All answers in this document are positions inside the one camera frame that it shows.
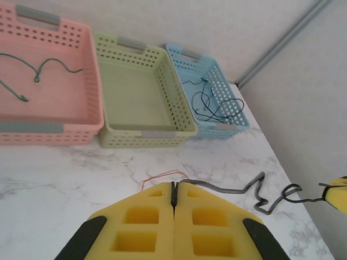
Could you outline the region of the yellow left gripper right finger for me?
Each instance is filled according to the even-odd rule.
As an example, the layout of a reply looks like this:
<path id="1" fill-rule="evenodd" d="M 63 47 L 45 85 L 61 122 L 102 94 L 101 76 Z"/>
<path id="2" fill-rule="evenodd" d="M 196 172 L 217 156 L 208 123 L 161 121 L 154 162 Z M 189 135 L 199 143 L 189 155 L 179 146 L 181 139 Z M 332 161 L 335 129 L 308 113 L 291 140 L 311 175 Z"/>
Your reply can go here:
<path id="1" fill-rule="evenodd" d="M 175 260 L 290 260 L 249 211 L 189 183 L 175 196 Z"/>

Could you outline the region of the aluminium frame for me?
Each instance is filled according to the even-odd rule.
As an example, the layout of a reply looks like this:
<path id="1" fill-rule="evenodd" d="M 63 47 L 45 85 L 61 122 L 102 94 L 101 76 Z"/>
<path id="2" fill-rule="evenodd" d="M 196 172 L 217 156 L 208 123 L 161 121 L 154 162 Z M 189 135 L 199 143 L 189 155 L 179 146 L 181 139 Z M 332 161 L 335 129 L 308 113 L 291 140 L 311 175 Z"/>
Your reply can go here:
<path id="1" fill-rule="evenodd" d="M 333 0 L 316 0 L 274 43 L 234 82 L 242 89 L 257 73 L 269 64 L 305 27 Z"/>

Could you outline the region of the pale green perforated plastic basket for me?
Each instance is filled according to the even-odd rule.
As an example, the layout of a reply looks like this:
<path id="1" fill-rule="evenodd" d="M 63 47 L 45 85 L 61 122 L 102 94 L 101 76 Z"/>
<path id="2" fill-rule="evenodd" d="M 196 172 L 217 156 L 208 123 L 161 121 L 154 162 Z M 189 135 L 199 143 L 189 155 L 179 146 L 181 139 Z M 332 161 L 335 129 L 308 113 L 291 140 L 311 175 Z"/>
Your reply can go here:
<path id="1" fill-rule="evenodd" d="M 198 129 L 166 50 L 94 32 L 104 102 L 102 148 L 175 147 Z"/>

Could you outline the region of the blue perforated plastic basket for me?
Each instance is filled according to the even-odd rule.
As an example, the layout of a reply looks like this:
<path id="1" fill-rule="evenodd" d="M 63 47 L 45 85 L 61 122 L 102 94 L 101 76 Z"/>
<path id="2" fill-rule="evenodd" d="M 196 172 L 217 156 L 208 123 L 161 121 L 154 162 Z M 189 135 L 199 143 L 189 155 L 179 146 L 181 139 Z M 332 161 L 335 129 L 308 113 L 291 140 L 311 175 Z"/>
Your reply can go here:
<path id="1" fill-rule="evenodd" d="M 229 139 L 250 128 L 245 102 L 236 97 L 218 62 L 174 44 L 165 50 L 176 69 L 200 139 Z"/>

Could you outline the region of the pink perforated plastic basket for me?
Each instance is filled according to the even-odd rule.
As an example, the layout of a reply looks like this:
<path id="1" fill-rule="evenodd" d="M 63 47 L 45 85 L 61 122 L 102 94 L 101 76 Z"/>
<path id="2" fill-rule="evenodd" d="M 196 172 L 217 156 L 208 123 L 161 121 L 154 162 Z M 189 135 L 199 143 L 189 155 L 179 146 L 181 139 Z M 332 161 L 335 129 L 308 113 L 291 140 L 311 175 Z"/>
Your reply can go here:
<path id="1" fill-rule="evenodd" d="M 0 145 L 84 145 L 103 124 L 91 27 L 0 2 Z"/>

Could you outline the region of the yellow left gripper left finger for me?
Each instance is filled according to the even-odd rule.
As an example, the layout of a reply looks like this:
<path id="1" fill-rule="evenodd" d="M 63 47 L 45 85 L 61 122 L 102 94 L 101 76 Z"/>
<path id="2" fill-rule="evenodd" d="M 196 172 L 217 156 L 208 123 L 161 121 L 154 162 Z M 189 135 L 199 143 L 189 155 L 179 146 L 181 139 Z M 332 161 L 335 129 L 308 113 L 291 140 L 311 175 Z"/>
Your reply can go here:
<path id="1" fill-rule="evenodd" d="M 94 212 L 54 260 L 174 260 L 171 183 Z"/>

